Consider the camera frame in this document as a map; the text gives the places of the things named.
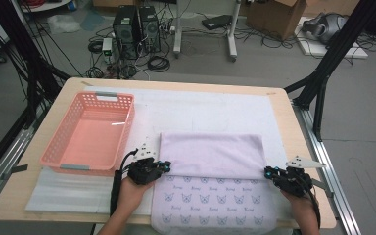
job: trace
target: patterned fabric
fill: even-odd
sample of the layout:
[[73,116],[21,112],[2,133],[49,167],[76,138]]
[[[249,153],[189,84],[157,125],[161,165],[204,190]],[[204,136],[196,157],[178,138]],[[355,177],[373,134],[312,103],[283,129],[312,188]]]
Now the patterned fabric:
[[[219,138],[220,134],[212,134],[212,141],[209,142],[198,141],[203,139],[204,135],[210,138],[209,134],[178,133],[176,135],[184,135],[184,138],[179,138],[180,136],[174,138],[174,134],[162,135],[160,159],[172,161],[173,158],[170,156],[177,156],[181,161],[184,154],[181,156],[175,153],[179,140],[183,140],[183,144],[189,146],[186,142],[190,142],[192,138],[195,139],[195,145],[191,147],[192,151],[186,157],[189,160],[183,162],[196,163],[192,167],[196,171],[187,172],[184,171],[186,168],[184,167],[181,171],[188,175],[174,175],[180,174],[180,170],[172,163],[171,172],[157,180],[152,206],[152,226],[158,232],[162,234],[264,234],[274,229],[277,220],[276,211],[270,198],[268,182],[263,178],[263,172],[260,169],[253,168],[254,165],[265,167],[263,154],[250,156],[241,153],[254,149],[256,146],[261,149],[259,136],[242,135],[242,140],[253,141],[239,144],[238,141],[232,142],[233,139],[238,140],[239,136],[235,135],[231,135],[232,138],[225,138],[227,135]],[[230,149],[230,153],[218,151],[218,146]],[[207,149],[209,153],[210,148],[216,149],[219,154],[217,156],[204,155],[204,149]],[[244,167],[242,164],[231,162],[233,156],[235,156],[235,162],[248,158],[247,161],[252,167]],[[211,158],[214,164],[207,166],[204,162],[209,160],[205,158]],[[230,167],[229,172],[236,172],[233,175],[235,178],[224,171],[225,167]],[[218,169],[220,170],[216,173],[218,177],[201,174],[207,170]]]

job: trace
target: person's right hand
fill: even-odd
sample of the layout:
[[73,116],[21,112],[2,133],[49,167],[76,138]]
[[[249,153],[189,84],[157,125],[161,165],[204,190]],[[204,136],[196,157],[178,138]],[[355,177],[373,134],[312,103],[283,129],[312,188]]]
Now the person's right hand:
[[319,229],[312,201],[308,198],[298,198],[283,190],[280,192],[289,200],[292,213],[303,235],[318,235]]

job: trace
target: table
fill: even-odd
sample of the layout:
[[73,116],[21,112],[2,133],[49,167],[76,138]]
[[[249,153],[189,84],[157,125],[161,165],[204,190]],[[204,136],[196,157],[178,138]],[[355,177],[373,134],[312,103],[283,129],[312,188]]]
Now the table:
[[[175,24],[175,39],[173,43],[173,54],[176,58],[179,57],[181,52],[181,42],[182,42],[182,26],[181,26],[181,5],[179,4],[180,0],[176,1],[176,24]],[[227,40],[228,40],[228,49],[230,51],[230,57],[233,62],[237,60],[237,48],[234,38],[234,31],[236,29],[237,18],[239,16],[241,6],[241,0],[235,0],[234,11],[231,19],[231,26],[227,31]]]
[[[267,96],[272,104],[276,116],[286,155],[289,159],[299,155],[310,156],[303,133],[300,129],[295,113],[286,92],[281,88],[212,85],[176,82],[155,82],[155,81],[132,81],[132,80],[107,80],[93,78],[71,78],[64,85],[53,107],[43,120],[41,126],[35,133],[28,148],[26,149],[19,165],[28,165],[27,171],[14,173],[8,180],[5,188],[0,194],[0,220],[14,221],[69,221],[69,222],[91,222],[104,223],[108,219],[107,214],[94,213],[65,213],[65,212],[37,212],[26,211],[24,208],[35,187],[41,171],[39,158],[50,141],[54,131],[63,118],[71,100],[77,91],[83,90],[86,86],[107,86],[124,87],[135,89],[157,89],[157,90],[180,90],[198,92],[217,92],[230,94],[248,94]],[[313,178],[319,179],[315,169],[307,169]],[[328,199],[325,194],[317,190],[317,199],[320,204],[322,217],[322,228],[333,228],[336,225],[335,216],[332,213]],[[150,224],[150,217],[147,215],[133,215],[128,223]],[[297,227],[293,219],[279,220],[279,227]]]

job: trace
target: computer tower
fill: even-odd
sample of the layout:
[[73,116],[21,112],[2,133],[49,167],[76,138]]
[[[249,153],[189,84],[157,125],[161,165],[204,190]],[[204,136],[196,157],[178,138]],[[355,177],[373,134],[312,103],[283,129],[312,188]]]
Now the computer tower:
[[113,22],[113,30],[120,58],[128,60],[137,59],[137,45],[141,41],[141,32],[136,6],[118,6]]
[[161,40],[159,21],[153,6],[139,8],[140,24],[142,27],[142,40],[145,52],[160,52]]

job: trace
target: desk leg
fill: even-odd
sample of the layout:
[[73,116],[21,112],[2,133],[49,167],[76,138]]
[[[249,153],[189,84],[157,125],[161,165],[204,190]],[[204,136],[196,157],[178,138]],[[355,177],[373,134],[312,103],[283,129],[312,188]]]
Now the desk leg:
[[182,27],[181,27],[181,13],[180,13],[179,0],[176,0],[176,25],[175,25],[175,37],[173,40],[173,54],[177,59],[179,53],[181,52],[181,41],[182,41]]
[[236,0],[236,5],[234,6],[231,26],[227,32],[228,47],[230,49],[230,57],[233,62],[237,60],[237,49],[236,49],[236,42],[234,38],[234,31],[236,30],[236,24],[237,24],[237,18],[239,16],[240,6],[241,6],[241,0]]

